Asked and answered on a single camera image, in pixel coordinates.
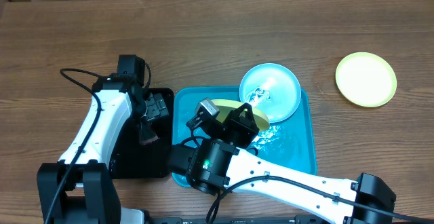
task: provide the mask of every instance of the yellow object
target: yellow object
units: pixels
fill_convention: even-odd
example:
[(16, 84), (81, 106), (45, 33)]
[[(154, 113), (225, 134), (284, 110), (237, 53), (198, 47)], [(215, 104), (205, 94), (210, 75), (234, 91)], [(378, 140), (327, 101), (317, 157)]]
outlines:
[(367, 52), (343, 58), (336, 69), (336, 83), (345, 98), (364, 107), (389, 102), (397, 87), (392, 67), (386, 60)]
[[(220, 109), (219, 114), (217, 115), (217, 120), (220, 122), (223, 122), (224, 119), (228, 116), (229, 112), (233, 109), (239, 108), (241, 105), (243, 105), (242, 102), (229, 100), (229, 99), (213, 99), (211, 100), (217, 107)], [(259, 131), (263, 132), (265, 130), (268, 130), (270, 127), (270, 122), (268, 117), (264, 114), (264, 112), (260, 111), (259, 109), (253, 108), (253, 117), (256, 122), (256, 126), (258, 126)]]

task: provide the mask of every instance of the blue plate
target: blue plate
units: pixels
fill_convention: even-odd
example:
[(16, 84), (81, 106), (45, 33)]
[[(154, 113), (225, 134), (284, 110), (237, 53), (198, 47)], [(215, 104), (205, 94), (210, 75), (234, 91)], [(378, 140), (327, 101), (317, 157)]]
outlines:
[[(185, 126), (195, 115), (197, 103), (204, 98), (239, 100), (238, 86), (184, 88), (175, 96), (174, 127), (172, 142), (178, 144), (190, 136)], [(209, 138), (201, 129), (196, 135)], [(309, 174), (317, 174), (315, 142), (313, 140), (311, 112), (307, 93), (301, 90), (301, 102), (291, 118), (272, 124), (259, 133), (250, 147), (258, 149), (258, 157)], [(183, 187), (190, 187), (184, 176), (173, 174), (174, 180)]]
[(280, 64), (260, 64), (250, 69), (239, 87), (239, 99), (260, 109), (270, 123), (289, 118), (300, 104), (297, 77)]

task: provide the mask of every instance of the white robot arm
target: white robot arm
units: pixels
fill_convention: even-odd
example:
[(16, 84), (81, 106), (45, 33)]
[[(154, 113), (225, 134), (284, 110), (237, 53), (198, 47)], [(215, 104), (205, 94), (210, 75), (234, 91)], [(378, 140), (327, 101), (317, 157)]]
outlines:
[[(245, 149), (238, 150), (238, 155), (232, 156), (226, 172), (226, 176), (230, 178), (229, 184), (225, 185), (226, 188), (253, 176), (272, 175), (314, 187), (346, 200), (355, 201), (356, 191), (351, 189), (351, 184), (357, 183), (355, 181), (313, 176), (264, 161)], [(279, 181), (254, 181), (234, 189), (234, 192), (265, 195), (315, 214), (329, 223), (344, 223), (345, 217), (353, 215), (353, 207), (348, 204), (334, 202), (332, 199), (317, 193)]]
[[(45, 223), (144, 223), (143, 211), (120, 206), (109, 167), (126, 121), (131, 119), (134, 125), (142, 125), (142, 117), (147, 112), (142, 91), (146, 65), (135, 55), (120, 55), (117, 72), (107, 77), (67, 69), (98, 77), (92, 92), (98, 97), (101, 108), (99, 119), (91, 130), (98, 112), (98, 103), (93, 96), (89, 112), (69, 148), (58, 163), (44, 163), (38, 171), (39, 198)], [(83, 143), (85, 146), (80, 153), (79, 147)], [(66, 195), (65, 191), (76, 187), (84, 188), (84, 198)]]
[[(132, 105), (129, 94), (119, 90), (101, 90), (96, 93), (96, 96), (98, 96), (102, 105), (100, 119), (76, 164), (87, 164), (90, 160), (96, 160), (98, 163), (105, 163), (108, 168), (119, 132), (126, 120), (131, 117)], [(59, 161), (64, 160), (65, 164), (69, 164), (74, 158), (78, 147), (83, 142), (94, 121), (96, 111), (97, 103), (95, 98), (92, 97), (89, 112), (77, 136), (69, 148), (60, 156)]]
[[(267, 162), (245, 149), (257, 135), (252, 108), (244, 104), (223, 122), (209, 99), (201, 101), (187, 126), (201, 127), (211, 138), (192, 136), (172, 147), (169, 169), (184, 175), (191, 187), (218, 194), (207, 215), (215, 219), (221, 199), (231, 191), (264, 195), (301, 208), (332, 224), (386, 224), (392, 217), (432, 223), (393, 213), (396, 195), (376, 176), (362, 173), (356, 181), (314, 176)], [(202, 139), (198, 148), (186, 142)]]

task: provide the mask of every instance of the teal plastic tray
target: teal plastic tray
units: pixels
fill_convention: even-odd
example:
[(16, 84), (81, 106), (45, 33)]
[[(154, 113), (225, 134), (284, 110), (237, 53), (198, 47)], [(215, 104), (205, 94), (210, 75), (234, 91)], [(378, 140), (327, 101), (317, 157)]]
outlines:
[[(185, 123), (195, 115), (197, 103), (204, 98), (239, 101), (239, 87), (198, 87), (179, 91), (175, 96), (173, 144), (178, 144), (190, 136), (190, 130)], [(209, 138), (201, 129), (196, 129), (195, 135)], [(186, 145), (195, 147), (193, 142)], [(287, 120), (271, 124), (267, 131), (260, 132), (250, 147), (257, 148), (258, 157), (263, 160), (301, 172), (317, 174), (311, 111), (307, 93), (303, 89), (296, 112)], [(184, 176), (173, 174), (173, 177), (179, 185), (190, 187)]]

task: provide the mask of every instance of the wooden table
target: wooden table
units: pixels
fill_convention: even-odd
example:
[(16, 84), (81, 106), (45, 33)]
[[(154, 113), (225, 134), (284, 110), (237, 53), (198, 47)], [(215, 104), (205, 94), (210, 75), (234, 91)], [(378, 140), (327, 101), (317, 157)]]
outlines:
[[(396, 212), (434, 218), (434, 0), (101, 0), (6, 3), (0, 19), (0, 221), (40, 223), (36, 172), (70, 145), (90, 96), (59, 74), (109, 74), (137, 54), (152, 87), (237, 85), (253, 66), (291, 69), (309, 94), (318, 175), (381, 177)], [(336, 65), (367, 51), (394, 68), (385, 106), (347, 101)], [(87, 85), (93, 77), (75, 76)], [(123, 206), (204, 218), (213, 197), (159, 180), (115, 181)], [(300, 210), (233, 194), (219, 217)]]

